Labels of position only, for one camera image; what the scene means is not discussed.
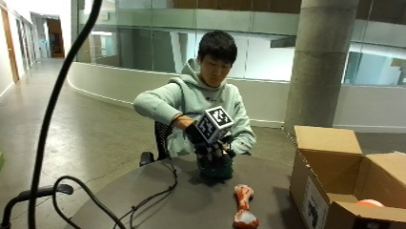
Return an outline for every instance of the cardboard box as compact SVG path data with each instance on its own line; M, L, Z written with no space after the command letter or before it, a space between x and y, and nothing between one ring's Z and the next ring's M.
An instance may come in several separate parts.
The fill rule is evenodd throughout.
M364 156L351 130L296 126L291 194L309 229L406 229L406 155ZM357 204L376 199L387 207Z

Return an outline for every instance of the glass window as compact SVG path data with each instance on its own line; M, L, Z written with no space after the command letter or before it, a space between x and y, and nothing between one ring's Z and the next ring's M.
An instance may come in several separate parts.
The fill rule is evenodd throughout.
M92 0L83 0L83 27ZM361 0L343 84L405 85L406 2ZM78 60L182 73L204 33L225 30L239 48L231 78L289 81L301 0L106 1Z

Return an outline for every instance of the person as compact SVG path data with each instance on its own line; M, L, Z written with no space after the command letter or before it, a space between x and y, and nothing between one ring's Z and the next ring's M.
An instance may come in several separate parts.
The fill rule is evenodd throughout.
M182 75L135 99L134 107L140 115L176 127L168 137L171 156L196 152L196 142L191 142L188 129L204 110L217 106L223 106L233 119L231 148L237 154L247 154L253 149L257 139L243 97L237 87L225 80L236 57L233 37L225 31L208 32L203 36L199 56L188 60Z

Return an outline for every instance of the chair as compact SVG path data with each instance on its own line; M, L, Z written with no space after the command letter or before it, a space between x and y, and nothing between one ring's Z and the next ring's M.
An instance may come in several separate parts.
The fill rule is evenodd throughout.
M158 148L158 159L162 160L168 157L167 155L167 138L174 133L174 127L167 124L155 121L155 141ZM140 159L140 167L154 163L155 157L152 152L143 152Z

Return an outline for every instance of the gray table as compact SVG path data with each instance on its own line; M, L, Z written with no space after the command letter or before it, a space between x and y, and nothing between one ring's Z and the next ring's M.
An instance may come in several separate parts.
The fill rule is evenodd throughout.
M179 174L176 190L139 210L136 228L232 228L237 211L233 188L237 184L248 184L255 189L251 210L259 218L259 228L305 228L288 189L292 166L255 156L237 156L233 178L216 182L200 177L195 156L180 156L174 163ZM120 177L96 194L119 217L131 210L131 206L175 183L170 168L167 160L155 162ZM128 219L123 222L130 228ZM72 220L82 228L90 229L112 228L115 225L91 200Z

